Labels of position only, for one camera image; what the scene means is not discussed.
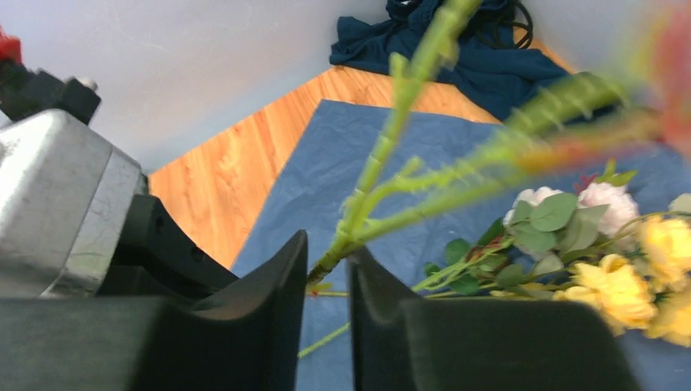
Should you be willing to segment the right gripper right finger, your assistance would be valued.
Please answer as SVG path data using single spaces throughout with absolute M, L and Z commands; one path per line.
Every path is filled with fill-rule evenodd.
M 348 258 L 357 390 L 637 390 L 609 328 L 570 301 L 424 299 Z

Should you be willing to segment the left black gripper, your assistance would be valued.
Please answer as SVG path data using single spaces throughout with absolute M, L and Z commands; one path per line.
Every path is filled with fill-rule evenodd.
M 135 195 L 99 296 L 198 302 L 238 277 L 185 234 L 154 195 Z

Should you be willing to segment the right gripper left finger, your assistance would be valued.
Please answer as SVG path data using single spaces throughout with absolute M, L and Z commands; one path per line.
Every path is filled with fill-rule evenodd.
M 1 302 L 4 390 L 292 390 L 308 236 L 191 306 L 162 297 Z

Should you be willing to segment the blue wrapping paper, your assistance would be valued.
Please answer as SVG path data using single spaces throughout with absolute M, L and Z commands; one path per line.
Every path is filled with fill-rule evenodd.
M 331 243 L 341 217 L 343 200 L 351 194 L 364 159 L 390 110 L 323 101 L 317 107 L 295 151 L 280 173 L 243 249 L 232 267 L 244 276 L 272 257 L 294 234 L 308 233 L 310 266 Z M 427 168 L 438 168 L 470 152 L 493 133 L 494 125 L 460 118 L 414 114 L 398 150 L 386 166 L 384 177 L 395 173 L 411 156 Z M 660 188 L 644 213 L 665 209 L 671 200 L 690 193 L 690 168 L 665 147 L 653 147 L 632 156 L 616 158 L 617 171 L 636 170 L 631 187 L 648 183 Z M 492 195 L 470 207 L 417 223 L 370 242 L 375 258 L 410 286 L 424 277 L 423 264 L 444 261 L 444 248 L 452 239 L 474 243 L 494 220 L 511 209 L 519 191 L 551 187 L 572 192 L 579 177 L 594 168 L 548 175 L 529 184 Z M 373 217 L 387 217 L 425 198 L 425 194 L 395 195 L 382 201 Z M 348 319 L 345 298 L 313 297 L 306 300 L 301 326 L 301 348 L 335 331 Z M 648 340 L 628 332 L 618 341 L 631 359 L 644 390 L 690 390 L 690 349 L 663 340 Z M 353 390 L 350 335 L 340 335 L 299 360 L 296 390 Z

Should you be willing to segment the flower bouquet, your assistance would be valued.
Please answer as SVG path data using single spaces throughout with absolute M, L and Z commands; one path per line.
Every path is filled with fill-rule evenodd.
M 571 193 L 522 191 L 475 244 L 454 239 L 447 263 L 425 264 L 414 286 L 430 299 L 492 297 L 582 301 L 616 332 L 690 343 L 690 195 L 644 213 L 660 188 L 631 187 L 611 160 Z

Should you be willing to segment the dark navy cloth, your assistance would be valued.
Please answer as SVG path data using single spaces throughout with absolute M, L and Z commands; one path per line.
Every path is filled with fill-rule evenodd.
M 440 6 L 440 1 L 388 1 L 389 18 L 378 24 L 341 17 L 330 64 L 388 73 L 390 54 L 410 58 Z M 454 85 L 495 118 L 507 119 L 512 108 L 569 76 L 543 52 L 530 48 L 533 28 L 521 2 L 482 2 L 458 38 L 456 66 L 441 70 L 436 80 Z

